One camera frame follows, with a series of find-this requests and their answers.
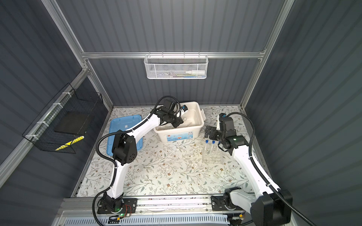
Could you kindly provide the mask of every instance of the corrugated gray wall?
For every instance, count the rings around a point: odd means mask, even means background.
[[[40,0],[0,1],[0,163],[80,70]],[[88,79],[80,89],[94,91]],[[103,107],[87,131],[94,142],[107,112]],[[83,144],[84,150],[77,154],[32,148],[0,188],[0,225],[51,225],[91,152],[93,145]]]
[[[180,102],[234,104],[241,98],[257,59],[210,59],[206,79],[147,79],[142,59],[91,59],[114,105],[154,105],[164,95]]]
[[[246,107],[273,179],[317,225],[361,225],[361,34],[362,1],[296,1]]]
[[[58,2],[84,51],[262,51],[283,0]],[[256,59],[211,59],[205,80],[149,80],[143,60],[91,63],[114,105],[152,105],[163,95],[237,104]]]
[[[0,1],[0,163],[80,70],[40,0]]]

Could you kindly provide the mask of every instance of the box label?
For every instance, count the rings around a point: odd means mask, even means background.
[[[193,138],[193,131],[185,133],[168,134],[166,136],[167,136],[167,141],[191,139]]]

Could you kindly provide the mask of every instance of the black mesh basket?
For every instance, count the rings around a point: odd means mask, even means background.
[[[72,89],[43,121],[34,121],[37,129],[23,137],[39,150],[76,153],[77,146],[87,135],[87,129],[103,105],[102,95],[96,92]]]

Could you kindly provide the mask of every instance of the white arm segment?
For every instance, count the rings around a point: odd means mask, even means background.
[[[146,133],[148,133],[150,130],[152,130],[159,124],[160,124],[160,118],[157,117],[157,115],[153,114],[147,122],[145,122],[142,126],[137,128],[136,130],[128,133],[128,135],[134,136],[137,143]],[[116,160],[116,162],[117,162],[117,173],[115,176],[115,180],[113,186],[107,191],[107,195],[115,199],[123,194],[123,185],[125,183],[127,170],[128,167],[132,165],[132,163],[126,163],[122,166],[119,161]],[[113,174],[114,174],[114,169],[112,171],[111,180],[113,178]]]
[[[248,179],[253,187],[256,198],[263,196],[263,192],[267,192],[268,194],[273,193],[272,190],[265,185],[265,182],[263,181],[261,176],[258,174],[256,169],[252,165],[252,163],[249,159],[249,147],[248,146],[246,146],[246,145],[238,146],[238,148],[234,149],[234,151],[232,152],[232,156],[239,163],[239,165],[241,165],[241,167],[243,168],[246,176],[248,177]],[[279,186],[274,181],[272,181],[272,179],[266,174],[265,170],[261,167],[259,162],[256,159],[254,159],[254,161],[255,161],[255,164],[257,165],[257,167],[259,168],[259,170],[268,179],[270,184],[275,189],[278,189]]]

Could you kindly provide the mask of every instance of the floral patterned surface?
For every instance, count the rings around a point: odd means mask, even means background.
[[[162,143],[151,130],[143,137],[143,148],[129,167],[125,184],[125,196],[140,195],[185,195],[222,193],[226,188],[240,186],[253,192],[249,180],[239,164],[228,153],[223,153],[220,164],[202,163],[205,149],[205,127],[216,125],[220,113],[239,111],[237,106],[201,106],[206,120],[198,138]],[[145,118],[150,107],[114,108],[104,135],[109,131],[110,121],[129,115]],[[238,135],[249,141],[241,116],[233,115]],[[100,145],[106,155],[107,139]],[[109,185],[113,164],[94,154],[77,197],[92,197]]]

